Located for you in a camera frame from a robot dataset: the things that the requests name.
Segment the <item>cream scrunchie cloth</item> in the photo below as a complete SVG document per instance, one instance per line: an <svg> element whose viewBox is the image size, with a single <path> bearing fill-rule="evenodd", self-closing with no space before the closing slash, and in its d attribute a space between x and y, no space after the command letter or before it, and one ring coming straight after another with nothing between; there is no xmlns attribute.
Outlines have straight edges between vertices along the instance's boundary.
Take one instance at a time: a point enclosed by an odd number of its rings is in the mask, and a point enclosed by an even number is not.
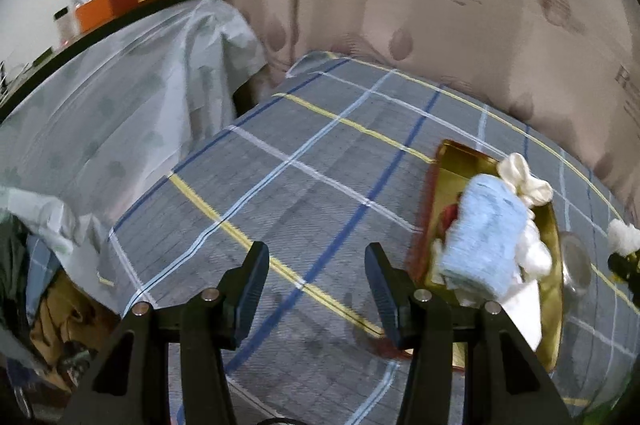
<svg viewBox="0 0 640 425"><path fill-rule="evenodd" d="M520 153L511 153L497 165L498 176L528 207L544 206L553 198L549 182L535 177Z"/></svg>

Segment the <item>gold red tin box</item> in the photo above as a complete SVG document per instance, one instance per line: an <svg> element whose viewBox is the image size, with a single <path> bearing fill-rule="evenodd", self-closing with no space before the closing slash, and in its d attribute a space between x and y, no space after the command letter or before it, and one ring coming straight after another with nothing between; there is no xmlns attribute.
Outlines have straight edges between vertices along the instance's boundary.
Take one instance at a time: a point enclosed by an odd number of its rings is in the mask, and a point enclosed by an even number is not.
<svg viewBox="0 0 640 425"><path fill-rule="evenodd" d="M497 160L452 140L425 180L421 234L407 257L421 285L454 304L498 301L552 371L563 327L563 266L549 182L520 153Z"/></svg>

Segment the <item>white socks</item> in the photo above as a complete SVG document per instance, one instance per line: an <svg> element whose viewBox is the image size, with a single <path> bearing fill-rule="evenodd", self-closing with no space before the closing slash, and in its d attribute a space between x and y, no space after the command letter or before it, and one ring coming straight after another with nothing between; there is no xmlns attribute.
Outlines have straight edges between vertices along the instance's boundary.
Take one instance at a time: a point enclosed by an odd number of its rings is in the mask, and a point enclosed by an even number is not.
<svg viewBox="0 0 640 425"><path fill-rule="evenodd" d="M631 223L614 219L608 224L608 246L612 253L626 257L640 249L640 230Z"/></svg>

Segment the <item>red white satin cloth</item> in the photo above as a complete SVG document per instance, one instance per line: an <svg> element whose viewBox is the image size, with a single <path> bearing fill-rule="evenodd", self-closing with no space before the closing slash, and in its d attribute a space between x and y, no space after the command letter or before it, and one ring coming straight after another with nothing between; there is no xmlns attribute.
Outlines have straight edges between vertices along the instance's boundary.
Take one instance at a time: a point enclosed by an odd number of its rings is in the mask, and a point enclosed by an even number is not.
<svg viewBox="0 0 640 425"><path fill-rule="evenodd" d="M438 235L442 239L445 239L446 233L451 225L458 219L459 204L449 204L442 210L438 217Z"/></svg>

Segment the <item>light blue towel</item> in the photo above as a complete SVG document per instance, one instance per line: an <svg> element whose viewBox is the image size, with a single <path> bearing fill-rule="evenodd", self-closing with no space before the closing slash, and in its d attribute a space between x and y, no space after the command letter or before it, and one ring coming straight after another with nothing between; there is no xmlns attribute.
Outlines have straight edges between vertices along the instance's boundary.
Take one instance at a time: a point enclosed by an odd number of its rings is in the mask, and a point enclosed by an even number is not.
<svg viewBox="0 0 640 425"><path fill-rule="evenodd" d="M487 174L470 179L458 204L458 219L446 233L437 268L448 289L499 299L512 282L527 208L505 182Z"/></svg>

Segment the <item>stainless steel bowl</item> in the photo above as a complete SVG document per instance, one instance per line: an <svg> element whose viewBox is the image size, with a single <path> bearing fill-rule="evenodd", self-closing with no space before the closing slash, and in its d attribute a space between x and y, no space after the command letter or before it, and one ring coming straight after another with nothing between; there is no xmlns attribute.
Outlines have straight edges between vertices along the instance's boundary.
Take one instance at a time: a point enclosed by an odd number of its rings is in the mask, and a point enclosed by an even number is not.
<svg viewBox="0 0 640 425"><path fill-rule="evenodd" d="M559 234L563 264L563 286L572 301L585 297L591 284L591 261L582 240L573 232Z"/></svg>

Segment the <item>white plastic bag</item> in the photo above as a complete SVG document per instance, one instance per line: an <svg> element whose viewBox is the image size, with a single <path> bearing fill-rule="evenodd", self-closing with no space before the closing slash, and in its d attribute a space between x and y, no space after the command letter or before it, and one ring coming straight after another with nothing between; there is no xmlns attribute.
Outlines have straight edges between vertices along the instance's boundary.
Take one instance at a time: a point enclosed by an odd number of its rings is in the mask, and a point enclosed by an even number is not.
<svg viewBox="0 0 640 425"><path fill-rule="evenodd" d="M552 256L548 246L541 241L532 210L527 213L526 226L515 246L515 261L524 281L538 281L547 277L552 268Z"/></svg>

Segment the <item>plaid grey bed sheet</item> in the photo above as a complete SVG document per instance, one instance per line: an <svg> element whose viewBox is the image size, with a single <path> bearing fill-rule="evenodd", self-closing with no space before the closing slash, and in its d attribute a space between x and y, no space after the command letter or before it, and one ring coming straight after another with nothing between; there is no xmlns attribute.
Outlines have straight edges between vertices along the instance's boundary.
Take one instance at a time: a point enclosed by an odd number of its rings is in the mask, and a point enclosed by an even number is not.
<svg viewBox="0 0 640 425"><path fill-rule="evenodd" d="M625 216L587 165L525 123L454 89L348 58L312 55L264 104L160 179L108 236L103 275L120 310L174 306L218 283L254 241L271 269L250 336L224 354L238 420L390 424L408 361L386 345L363 253L414 256L439 144L526 157L550 182L562 230L591 261L552 372L575 415L608 408L639 353L639 312L606 268L608 222Z"/></svg>

